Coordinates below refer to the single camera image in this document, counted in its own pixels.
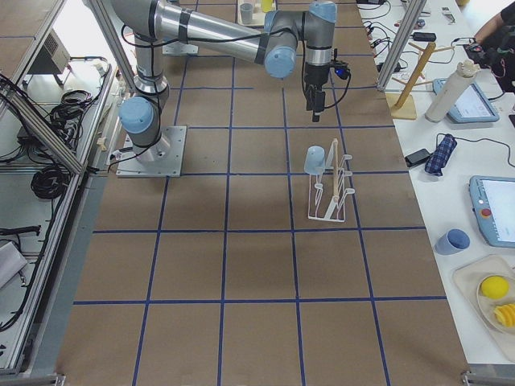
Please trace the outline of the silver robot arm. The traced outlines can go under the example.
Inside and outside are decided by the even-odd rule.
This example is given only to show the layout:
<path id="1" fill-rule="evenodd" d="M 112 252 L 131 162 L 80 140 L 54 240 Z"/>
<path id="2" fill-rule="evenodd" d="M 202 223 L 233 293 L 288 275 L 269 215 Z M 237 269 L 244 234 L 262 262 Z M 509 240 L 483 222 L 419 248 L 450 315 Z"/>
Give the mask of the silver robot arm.
<path id="1" fill-rule="evenodd" d="M 163 45 L 195 45 L 200 56 L 185 60 L 184 83 L 177 99 L 179 113 L 194 113 L 200 127 L 187 135 L 184 169 L 189 174 L 219 174 L 229 168 L 232 132 L 249 139 L 273 139 L 278 132 L 278 96 L 260 91 L 250 100 L 247 84 L 231 84 L 229 73 L 238 63 L 256 64 L 263 74 L 256 82 L 264 88 L 271 81 L 302 69 L 301 86 L 307 110 L 318 120 L 325 108 L 324 85 L 335 67 L 332 41 L 336 5 L 313 2 L 305 11 L 268 12 L 265 28 L 257 31 L 169 1 L 115 1 L 115 15 L 134 35 L 137 73 L 136 103 L 147 103 L 144 123 L 127 126 L 142 165 L 163 161 L 167 133 L 168 76 L 171 59 Z"/>

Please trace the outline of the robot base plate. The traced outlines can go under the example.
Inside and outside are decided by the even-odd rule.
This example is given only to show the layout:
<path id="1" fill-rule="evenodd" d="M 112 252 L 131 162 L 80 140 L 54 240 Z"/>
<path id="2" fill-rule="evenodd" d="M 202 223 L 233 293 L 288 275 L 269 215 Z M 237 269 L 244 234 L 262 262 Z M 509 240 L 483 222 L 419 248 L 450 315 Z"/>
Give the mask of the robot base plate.
<path id="1" fill-rule="evenodd" d="M 120 178 L 179 177 L 186 136 L 186 126 L 163 127 L 159 142 L 136 157 L 143 148 L 136 147 L 134 152 L 127 134 L 124 147 L 130 147 L 130 150 L 122 153 L 116 175 Z"/>

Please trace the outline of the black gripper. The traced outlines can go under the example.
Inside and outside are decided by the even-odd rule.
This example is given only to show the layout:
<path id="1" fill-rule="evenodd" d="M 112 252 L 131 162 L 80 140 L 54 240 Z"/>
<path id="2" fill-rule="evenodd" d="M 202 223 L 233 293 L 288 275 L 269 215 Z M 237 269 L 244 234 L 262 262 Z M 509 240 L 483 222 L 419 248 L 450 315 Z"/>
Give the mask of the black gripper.
<path id="1" fill-rule="evenodd" d="M 304 95 L 307 101 L 307 110 L 312 111 L 312 121 L 319 122 L 324 111 L 325 91 L 323 86 L 328 82 L 330 66 L 305 63 L 303 70 Z"/>

